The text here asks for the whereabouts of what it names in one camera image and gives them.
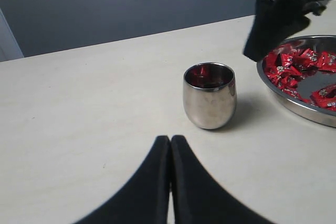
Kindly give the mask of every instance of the cup rim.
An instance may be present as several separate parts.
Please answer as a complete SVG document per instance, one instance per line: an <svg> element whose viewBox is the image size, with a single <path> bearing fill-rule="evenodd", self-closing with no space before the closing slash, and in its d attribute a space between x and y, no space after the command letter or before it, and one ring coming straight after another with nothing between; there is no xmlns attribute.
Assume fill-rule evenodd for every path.
<svg viewBox="0 0 336 224"><path fill-rule="evenodd" d="M200 88L200 87L196 87L196 86L193 86L191 85L189 82L187 82L186 80L186 75L187 73L192 70L193 68L195 67L198 67L198 66L202 66L202 65L206 65L206 64L212 64L212 65L219 65L221 67L224 67L224 68L227 68L229 71L231 71L231 73L233 74L232 76L232 79L226 83L226 84L223 84L221 86L218 86L218 87L215 87L215 88ZM233 71L233 69L231 67L229 67L228 65L225 65L223 63L218 63L218 62L202 62L202 63L198 63L198 64L195 64L195 65L192 65L191 67L189 67L183 74L183 81L185 83L187 83L190 87L192 87L193 89L198 89L198 90L203 90L203 91L217 91L217 90L220 90L220 89L223 89L225 88L226 86L229 86L230 84L232 84L232 82L235 81L235 72Z"/></svg>

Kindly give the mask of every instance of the gray wall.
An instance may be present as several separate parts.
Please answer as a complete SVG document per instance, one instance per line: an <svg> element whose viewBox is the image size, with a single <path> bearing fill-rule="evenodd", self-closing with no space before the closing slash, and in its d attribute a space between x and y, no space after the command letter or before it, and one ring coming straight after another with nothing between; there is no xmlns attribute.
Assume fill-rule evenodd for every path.
<svg viewBox="0 0 336 224"><path fill-rule="evenodd" d="M0 0L25 56L251 15L255 0Z"/></svg>

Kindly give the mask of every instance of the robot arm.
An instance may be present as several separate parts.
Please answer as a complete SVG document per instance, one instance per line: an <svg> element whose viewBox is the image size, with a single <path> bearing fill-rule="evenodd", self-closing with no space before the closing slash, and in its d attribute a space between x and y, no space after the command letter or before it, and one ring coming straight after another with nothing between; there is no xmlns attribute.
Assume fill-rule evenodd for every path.
<svg viewBox="0 0 336 224"><path fill-rule="evenodd" d="M260 61L287 37L310 24L305 15L320 16L329 0L256 0L256 16L244 55Z"/></svg>

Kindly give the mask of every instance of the white table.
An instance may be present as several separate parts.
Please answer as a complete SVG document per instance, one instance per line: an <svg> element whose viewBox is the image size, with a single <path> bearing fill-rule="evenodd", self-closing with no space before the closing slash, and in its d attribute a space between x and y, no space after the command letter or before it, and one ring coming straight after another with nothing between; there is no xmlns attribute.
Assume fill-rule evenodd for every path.
<svg viewBox="0 0 336 224"><path fill-rule="evenodd" d="M300 35L335 34L335 15L332 2ZM334 223L336 131L271 98L241 54L252 22L1 63L0 223L76 221L132 176L162 134L185 135L214 178L270 220ZM236 72L237 113L216 132L195 127L182 106L183 72L204 61Z"/></svg>

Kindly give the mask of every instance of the stainless steel cup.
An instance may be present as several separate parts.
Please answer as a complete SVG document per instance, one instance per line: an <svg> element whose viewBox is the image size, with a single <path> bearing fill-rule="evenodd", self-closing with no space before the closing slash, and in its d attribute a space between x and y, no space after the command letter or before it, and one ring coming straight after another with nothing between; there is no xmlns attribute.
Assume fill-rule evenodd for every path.
<svg viewBox="0 0 336 224"><path fill-rule="evenodd" d="M214 62L192 66L184 73L183 105L196 126L207 130L224 126L237 106L235 73Z"/></svg>

